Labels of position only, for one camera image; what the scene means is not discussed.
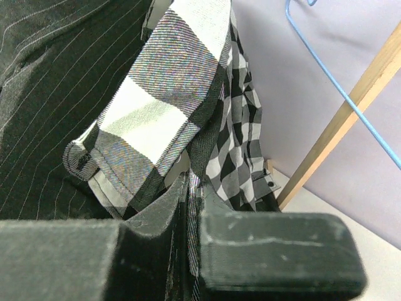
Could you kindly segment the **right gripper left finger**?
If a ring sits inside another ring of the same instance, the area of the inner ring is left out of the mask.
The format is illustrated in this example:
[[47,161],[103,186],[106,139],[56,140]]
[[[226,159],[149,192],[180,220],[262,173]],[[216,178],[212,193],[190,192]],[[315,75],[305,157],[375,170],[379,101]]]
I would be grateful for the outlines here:
[[3,221],[2,300],[182,300],[187,180],[128,221]]

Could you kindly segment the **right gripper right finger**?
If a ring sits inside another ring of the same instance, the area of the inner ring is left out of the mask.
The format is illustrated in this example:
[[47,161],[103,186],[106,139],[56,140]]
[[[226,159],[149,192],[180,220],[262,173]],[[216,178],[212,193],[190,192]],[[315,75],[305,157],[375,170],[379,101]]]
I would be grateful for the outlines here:
[[235,211],[198,192],[202,300],[351,300],[367,276],[352,234],[322,213]]

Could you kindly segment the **black white checkered shirt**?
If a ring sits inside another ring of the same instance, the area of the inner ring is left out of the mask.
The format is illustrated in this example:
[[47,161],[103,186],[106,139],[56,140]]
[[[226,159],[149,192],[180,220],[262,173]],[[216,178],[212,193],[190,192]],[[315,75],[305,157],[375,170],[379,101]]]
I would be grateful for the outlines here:
[[128,32],[144,40],[118,90],[63,154],[115,218],[145,209],[173,165],[190,159],[189,258],[197,275],[195,192],[207,176],[234,210],[277,190],[259,138],[262,109],[230,1],[129,3]]

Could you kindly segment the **blue wire hanger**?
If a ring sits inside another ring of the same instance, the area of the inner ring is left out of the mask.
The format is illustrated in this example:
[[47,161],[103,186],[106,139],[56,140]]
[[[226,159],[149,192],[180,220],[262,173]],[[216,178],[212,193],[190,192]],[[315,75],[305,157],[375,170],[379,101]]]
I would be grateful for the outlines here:
[[378,131],[366,109],[395,82],[384,110],[400,113],[400,1],[286,1],[285,15],[302,44],[387,157],[400,165],[400,120]]

